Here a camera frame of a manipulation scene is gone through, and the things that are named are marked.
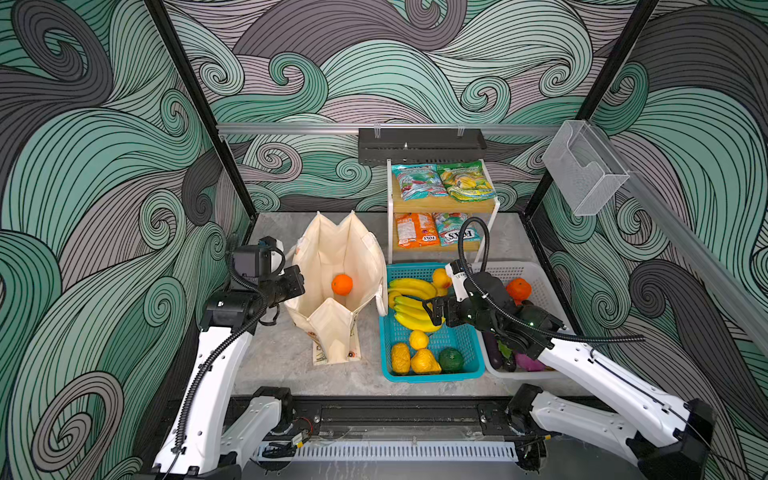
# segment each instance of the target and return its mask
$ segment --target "wave pattern wallpaper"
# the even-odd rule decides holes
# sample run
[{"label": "wave pattern wallpaper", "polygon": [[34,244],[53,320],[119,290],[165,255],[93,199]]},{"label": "wave pattern wallpaper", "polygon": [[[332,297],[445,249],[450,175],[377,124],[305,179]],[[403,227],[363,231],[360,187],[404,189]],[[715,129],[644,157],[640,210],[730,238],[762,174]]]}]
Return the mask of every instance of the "wave pattern wallpaper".
[{"label": "wave pattern wallpaper", "polygon": [[3,478],[127,478],[183,392],[248,219],[181,89],[141,0],[0,2]]},{"label": "wave pattern wallpaper", "polygon": [[[650,20],[593,121],[768,312],[768,5],[710,2]],[[626,191],[535,221],[586,333],[642,333],[618,362],[717,410],[715,451],[768,471],[768,360]],[[733,477],[724,471],[730,468]],[[746,478],[710,460],[707,478]]]},{"label": "wave pattern wallpaper", "polygon": [[[631,0],[167,0],[219,122],[558,124],[573,118]],[[503,210],[547,139],[490,137]],[[356,137],[233,135],[262,211],[384,210]]]}]

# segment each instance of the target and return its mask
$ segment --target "snack bag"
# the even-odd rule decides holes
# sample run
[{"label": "snack bag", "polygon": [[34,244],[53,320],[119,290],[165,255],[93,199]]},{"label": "snack bag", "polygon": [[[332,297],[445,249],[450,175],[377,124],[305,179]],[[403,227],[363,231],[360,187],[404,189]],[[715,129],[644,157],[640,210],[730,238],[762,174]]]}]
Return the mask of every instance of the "snack bag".
[{"label": "snack bag", "polygon": [[439,245],[435,222],[430,214],[403,214],[396,217],[397,244],[402,248]]},{"label": "snack bag", "polygon": [[[440,237],[440,244],[444,247],[458,242],[458,231],[462,229],[462,224],[469,218],[467,214],[435,214],[435,225],[437,234]],[[469,225],[464,230],[464,241],[479,242],[480,235],[478,231]]]},{"label": "snack bag", "polygon": [[496,196],[482,172],[480,162],[439,165],[438,173],[442,184],[456,200],[471,202]]},{"label": "snack bag", "polygon": [[434,164],[394,165],[392,173],[400,183],[403,200],[433,197],[447,197],[448,192],[442,186]]}]

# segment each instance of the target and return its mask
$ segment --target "wooden shelf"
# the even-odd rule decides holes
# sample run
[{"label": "wooden shelf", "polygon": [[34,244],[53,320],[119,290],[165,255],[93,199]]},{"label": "wooden shelf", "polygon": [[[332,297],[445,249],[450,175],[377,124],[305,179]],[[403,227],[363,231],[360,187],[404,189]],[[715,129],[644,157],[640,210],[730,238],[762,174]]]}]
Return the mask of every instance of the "wooden shelf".
[{"label": "wooden shelf", "polygon": [[400,191],[400,183],[397,181],[397,176],[394,174],[392,175],[392,211],[396,214],[432,214],[438,212],[446,214],[490,214],[493,213],[495,207],[495,198],[489,198],[488,200],[479,202],[460,202],[454,197],[447,196],[425,197],[405,201],[402,199],[402,192]]},{"label": "wooden shelf", "polygon": [[[398,244],[397,227],[392,232],[392,250],[395,252],[456,252],[458,253],[458,243],[447,245],[429,245],[427,247],[403,248]],[[480,242],[464,242],[465,252],[476,252],[480,250]]]}]

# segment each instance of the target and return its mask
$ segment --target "banana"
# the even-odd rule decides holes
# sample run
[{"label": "banana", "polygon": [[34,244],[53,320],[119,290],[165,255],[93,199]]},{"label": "banana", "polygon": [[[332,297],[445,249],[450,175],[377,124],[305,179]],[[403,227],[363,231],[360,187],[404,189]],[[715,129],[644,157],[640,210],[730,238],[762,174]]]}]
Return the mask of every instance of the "banana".
[{"label": "banana", "polygon": [[413,318],[407,313],[397,312],[395,313],[395,320],[409,330],[421,330],[424,333],[437,332],[442,327],[442,323],[438,326],[432,325],[429,320],[419,320]]},{"label": "banana", "polygon": [[434,295],[429,295],[429,293],[425,292],[424,290],[418,290],[416,288],[405,288],[405,287],[388,288],[387,292],[389,293],[399,292],[400,295],[415,296],[416,298],[421,300],[429,300],[435,297]]},{"label": "banana", "polygon": [[418,278],[398,278],[389,282],[389,288],[416,289],[427,294],[426,298],[433,298],[437,295],[437,289],[430,282],[419,280]]},{"label": "banana", "polygon": [[399,313],[407,313],[418,320],[426,320],[431,322],[429,314],[422,307],[414,308],[412,306],[403,305],[402,303],[395,303],[395,311]]},{"label": "banana", "polygon": [[421,302],[419,302],[418,300],[414,300],[413,298],[410,298],[410,297],[407,297],[407,296],[402,296],[401,295],[401,296],[396,297],[395,298],[395,306],[398,306],[398,305],[407,305],[407,306],[410,306],[411,308],[415,308],[415,309],[421,310],[424,313],[426,313],[426,311],[424,310],[424,306],[422,305]]},{"label": "banana", "polygon": [[389,301],[389,308],[395,308],[395,297],[401,296],[402,293],[398,291],[390,292],[387,296],[387,300]]}]

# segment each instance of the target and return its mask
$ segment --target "green fruit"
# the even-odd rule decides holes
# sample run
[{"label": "green fruit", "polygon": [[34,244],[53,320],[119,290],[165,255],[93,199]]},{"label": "green fruit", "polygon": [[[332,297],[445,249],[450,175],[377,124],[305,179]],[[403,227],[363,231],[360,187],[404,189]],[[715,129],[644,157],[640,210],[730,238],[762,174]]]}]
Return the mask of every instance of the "green fruit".
[{"label": "green fruit", "polygon": [[464,356],[457,349],[448,347],[440,352],[438,363],[444,373],[459,373],[464,369]]}]

